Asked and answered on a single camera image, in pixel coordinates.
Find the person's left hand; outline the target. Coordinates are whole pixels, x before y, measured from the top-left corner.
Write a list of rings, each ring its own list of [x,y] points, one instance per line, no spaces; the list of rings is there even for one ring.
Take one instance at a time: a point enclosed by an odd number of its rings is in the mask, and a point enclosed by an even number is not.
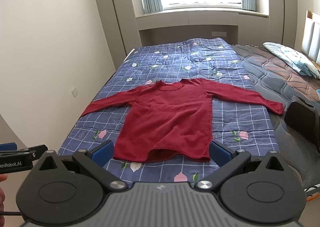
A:
[[[7,174],[0,174],[0,183],[4,182],[5,180],[8,179]],[[0,206],[1,206],[1,211],[4,209],[4,201],[5,201],[5,193],[3,189],[0,187]]]

